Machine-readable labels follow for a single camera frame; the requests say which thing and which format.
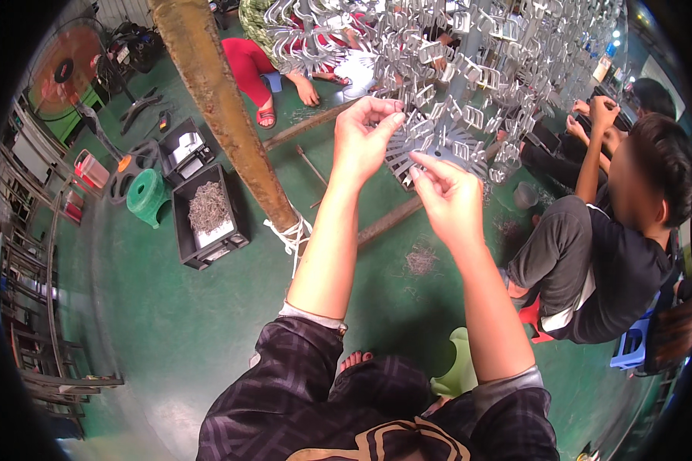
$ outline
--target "motorcycle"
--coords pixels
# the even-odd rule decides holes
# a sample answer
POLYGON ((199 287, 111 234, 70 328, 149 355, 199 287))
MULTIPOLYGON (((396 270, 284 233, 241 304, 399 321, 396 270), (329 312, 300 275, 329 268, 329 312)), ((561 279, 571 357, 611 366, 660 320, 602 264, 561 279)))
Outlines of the motorcycle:
POLYGON ((228 18, 226 13, 238 8, 240 0, 209 0, 208 5, 212 12, 212 17, 219 29, 228 30, 228 18))
POLYGON ((108 58, 116 61, 122 75, 131 69, 147 74, 154 67, 164 42, 154 29, 126 21, 111 33, 108 58))

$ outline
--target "hand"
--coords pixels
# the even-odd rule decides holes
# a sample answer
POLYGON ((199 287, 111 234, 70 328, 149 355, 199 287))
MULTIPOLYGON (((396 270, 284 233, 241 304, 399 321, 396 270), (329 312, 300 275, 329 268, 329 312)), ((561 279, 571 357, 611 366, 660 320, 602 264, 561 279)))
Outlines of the hand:
POLYGON ((620 106, 607 96, 595 96, 590 104, 590 118, 592 130, 599 133, 605 132, 615 122, 620 113, 620 106))
POLYGON ((300 99, 303 100, 303 104, 306 106, 317 106, 320 104, 320 96, 318 92, 315 91, 313 83, 310 80, 304 79, 295 84, 297 87, 297 94, 300 99))
POLYGON ((620 143, 622 143, 623 139, 626 139, 627 136, 628 133, 625 131, 620 131, 618 128, 611 126, 603 133, 602 143, 607 145, 607 149, 611 154, 614 154, 620 143))
POLYGON ((446 68, 446 58, 439 58, 431 64, 433 66, 433 69, 436 69, 437 71, 443 71, 443 69, 446 68))
POLYGON ((587 133, 584 133, 581 123, 574 120, 571 115, 567 115, 567 133, 580 138, 582 141, 587 139, 587 133))
POLYGON ((590 105, 578 99, 574 101, 574 106, 572 106, 572 112, 579 112, 584 116, 590 116, 590 105))
POLYGON ((484 245, 482 230, 482 182, 470 172, 447 160, 411 152, 415 166, 410 175, 423 201, 428 221, 454 256, 468 245, 484 245))
POLYGON ((330 184, 361 186, 379 169, 389 138, 405 121, 403 103, 364 96, 336 118, 330 184), (367 126, 379 122, 377 128, 367 126))

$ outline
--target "white stripe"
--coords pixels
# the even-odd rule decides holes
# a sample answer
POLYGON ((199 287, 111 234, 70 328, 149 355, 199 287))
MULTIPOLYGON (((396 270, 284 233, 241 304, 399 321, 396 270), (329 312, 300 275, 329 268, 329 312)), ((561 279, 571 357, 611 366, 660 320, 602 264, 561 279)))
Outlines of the white stripe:
POLYGON ((599 211, 600 213, 602 213, 603 215, 605 215, 605 217, 606 217, 607 219, 610 218, 610 217, 607 215, 607 213, 604 212, 604 211, 602 211, 600 208, 597 208, 596 206, 594 206, 594 205, 592 205, 592 204, 587 204, 587 206, 588 206, 589 208, 596 209, 597 211, 599 211))

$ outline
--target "black plastic crate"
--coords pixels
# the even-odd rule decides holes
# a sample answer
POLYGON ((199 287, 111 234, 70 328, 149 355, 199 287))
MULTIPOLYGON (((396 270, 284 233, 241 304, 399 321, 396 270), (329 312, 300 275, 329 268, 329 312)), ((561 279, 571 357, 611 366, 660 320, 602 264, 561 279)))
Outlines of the black plastic crate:
POLYGON ((182 172, 190 166, 195 160, 199 160, 202 163, 202 167, 213 161, 215 154, 211 152, 203 134, 200 132, 200 128, 195 124, 193 117, 188 117, 184 122, 178 124, 172 131, 166 134, 165 137, 159 141, 159 161, 161 163, 161 174, 164 178, 169 181, 173 187, 177 187, 187 180, 182 175, 182 172), (179 147, 179 136, 185 133, 197 133, 200 139, 203 141, 203 145, 197 148, 196 151, 191 152, 182 161, 177 163, 174 158, 174 150, 179 147))
POLYGON ((221 164, 213 163, 198 170, 191 178, 172 191, 172 215, 174 216, 174 232, 177 237, 179 261, 198 271, 205 269, 224 254, 249 244, 249 238, 244 235, 246 227, 245 223, 242 222, 243 215, 238 211, 235 196, 230 195, 226 181, 227 174, 221 164), (228 213, 231 216, 232 229, 199 248, 188 215, 190 214, 190 200, 195 197, 198 187, 206 184, 207 181, 218 181, 221 184, 221 189, 226 196, 228 213))

